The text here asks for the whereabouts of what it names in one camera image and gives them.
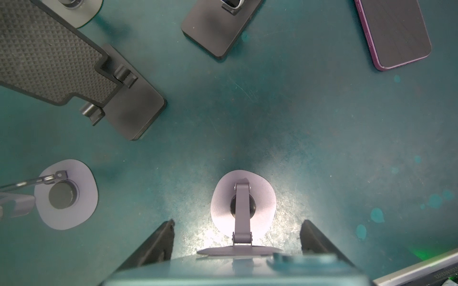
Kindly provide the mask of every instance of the black screen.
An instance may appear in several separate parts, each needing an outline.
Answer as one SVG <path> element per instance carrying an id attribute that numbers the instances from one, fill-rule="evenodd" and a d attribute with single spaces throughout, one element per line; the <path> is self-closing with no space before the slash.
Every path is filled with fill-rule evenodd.
<path id="1" fill-rule="evenodd" d="M 380 64 L 393 67 L 431 52 L 417 0 L 360 0 Z"/>

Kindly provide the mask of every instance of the phone stand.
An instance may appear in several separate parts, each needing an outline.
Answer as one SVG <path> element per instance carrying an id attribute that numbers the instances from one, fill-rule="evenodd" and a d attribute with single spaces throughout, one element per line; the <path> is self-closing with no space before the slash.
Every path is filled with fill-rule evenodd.
<path id="1" fill-rule="evenodd" d="M 217 59 L 226 57 L 263 0 L 245 0 L 237 10 L 220 0 L 198 0 L 181 30 Z"/>

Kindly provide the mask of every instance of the smartphone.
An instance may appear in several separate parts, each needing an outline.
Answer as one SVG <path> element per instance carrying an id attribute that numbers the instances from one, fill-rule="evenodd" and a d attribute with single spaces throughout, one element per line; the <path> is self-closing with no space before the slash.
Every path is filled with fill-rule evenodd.
<path id="1" fill-rule="evenodd" d="M 354 1 L 378 70 L 406 65 L 431 53 L 431 42 L 417 0 Z"/>

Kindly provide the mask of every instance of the teal stain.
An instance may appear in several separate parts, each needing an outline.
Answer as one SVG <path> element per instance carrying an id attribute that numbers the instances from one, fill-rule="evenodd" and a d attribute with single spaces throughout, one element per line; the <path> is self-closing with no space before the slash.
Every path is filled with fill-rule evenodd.
<path id="1" fill-rule="evenodd" d="M 242 41 L 245 43 L 250 40 L 250 35 L 247 33 L 247 31 L 243 31 L 240 37 L 242 38 Z"/>
<path id="2" fill-rule="evenodd" d="M 375 208 L 371 211 L 371 219 L 376 223 L 385 222 L 383 219 L 383 211 L 379 208 Z"/>
<path id="3" fill-rule="evenodd" d="M 438 209 L 442 205 L 442 198 L 438 194 L 430 195 L 430 199 L 428 201 L 428 206 L 432 207 L 433 209 Z"/>
<path id="4" fill-rule="evenodd" d="M 448 189 L 445 189 L 442 192 L 442 196 L 444 197 L 445 200 L 453 200 L 455 198 L 455 195 Z"/>
<path id="5" fill-rule="evenodd" d="M 356 236 L 361 240 L 365 240 L 366 239 L 366 235 L 367 235 L 366 227 L 363 226 L 362 224 L 358 225 L 356 227 Z"/>

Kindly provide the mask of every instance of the scratched surface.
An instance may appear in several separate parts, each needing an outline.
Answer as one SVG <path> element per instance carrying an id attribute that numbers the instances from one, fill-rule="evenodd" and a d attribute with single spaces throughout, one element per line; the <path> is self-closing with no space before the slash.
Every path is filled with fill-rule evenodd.
<path id="1" fill-rule="evenodd" d="M 277 194 L 257 244 L 299 250 L 310 219 L 374 279 L 457 247 L 457 1 L 420 0 L 433 52 L 387 72 L 371 63 L 353 0 L 266 0 L 222 62 L 182 34 L 193 4 L 105 1 L 80 29 L 169 102 L 136 142 L 107 120 L 90 126 L 77 98 L 55 107 L 0 89 L 0 183 L 72 158 L 99 190 L 70 230 L 36 209 L 5 217 L 2 285 L 96 285 L 170 218 L 175 258 L 228 245 L 210 201 L 235 169 Z"/>

